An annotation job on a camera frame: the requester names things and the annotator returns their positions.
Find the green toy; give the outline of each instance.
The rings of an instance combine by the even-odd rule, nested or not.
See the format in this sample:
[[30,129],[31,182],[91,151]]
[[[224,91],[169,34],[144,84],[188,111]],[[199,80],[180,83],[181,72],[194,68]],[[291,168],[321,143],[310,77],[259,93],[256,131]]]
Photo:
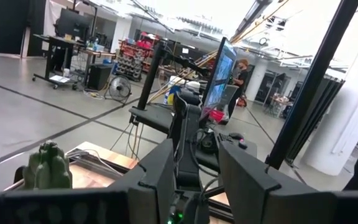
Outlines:
[[73,174],[69,160],[57,143],[48,140],[29,157],[23,170],[24,189],[71,189]]

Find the gray floor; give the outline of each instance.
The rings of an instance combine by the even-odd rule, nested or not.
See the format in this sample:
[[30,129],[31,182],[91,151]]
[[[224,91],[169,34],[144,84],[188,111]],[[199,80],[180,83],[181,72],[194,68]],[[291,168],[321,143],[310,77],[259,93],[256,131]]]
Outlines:
[[[84,141],[111,148],[128,126],[128,109],[136,105],[142,90],[142,83],[134,83],[129,104],[121,108],[120,103],[112,100],[95,100],[70,88],[53,90],[42,80],[32,82],[32,74],[42,73],[44,68],[45,60],[0,57],[0,190],[12,184],[15,169],[26,164],[29,153],[47,139],[53,139],[65,151]],[[260,105],[252,104],[236,108],[233,117],[224,128],[255,142],[257,157],[263,161],[283,121],[267,116]],[[129,129],[113,151],[129,156],[128,138],[133,143],[134,135],[130,135]],[[164,138],[163,133],[145,126],[139,157],[144,157]],[[351,171],[346,170],[330,177],[302,164],[298,167],[293,170],[284,164],[280,171],[318,190],[341,190],[352,177]],[[203,182],[210,179],[204,174],[201,178]]]

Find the storage rack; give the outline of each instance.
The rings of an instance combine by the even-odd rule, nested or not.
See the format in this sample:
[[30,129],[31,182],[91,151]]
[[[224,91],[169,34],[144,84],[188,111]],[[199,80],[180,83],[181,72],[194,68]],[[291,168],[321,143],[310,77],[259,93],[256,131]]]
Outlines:
[[124,75],[130,80],[139,82],[142,79],[143,62],[149,57],[151,51],[153,50],[120,40],[116,75]]

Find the white column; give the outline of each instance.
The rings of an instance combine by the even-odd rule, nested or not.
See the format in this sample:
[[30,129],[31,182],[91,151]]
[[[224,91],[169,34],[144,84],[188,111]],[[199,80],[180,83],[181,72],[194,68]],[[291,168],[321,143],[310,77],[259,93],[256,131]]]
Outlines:
[[111,42],[110,52],[114,53],[119,48],[119,40],[125,40],[129,36],[129,30],[131,29],[132,17],[121,18],[118,17],[116,23],[116,29],[114,30],[114,37]]
[[264,79],[267,66],[269,65],[269,61],[259,58],[256,62],[254,71],[252,72],[251,79],[249,80],[249,84],[246,90],[247,100],[254,101],[256,94],[258,93],[260,84]]
[[358,54],[346,82],[324,115],[302,161],[338,175],[358,142]]

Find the computer monitor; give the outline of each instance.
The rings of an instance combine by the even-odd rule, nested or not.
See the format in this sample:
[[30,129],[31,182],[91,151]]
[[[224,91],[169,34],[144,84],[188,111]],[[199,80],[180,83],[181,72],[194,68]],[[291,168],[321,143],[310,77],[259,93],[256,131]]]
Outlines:
[[91,19],[79,15],[77,12],[69,9],[60,11],[60,18],[57,24],[57,30],[60,35],[71,35],[86,40],[91,25]]
[[236,61],[237,53],[230,42],[223,37],[216,55],[215,64],[203,96],[201,118],[204,119],[220,102]]

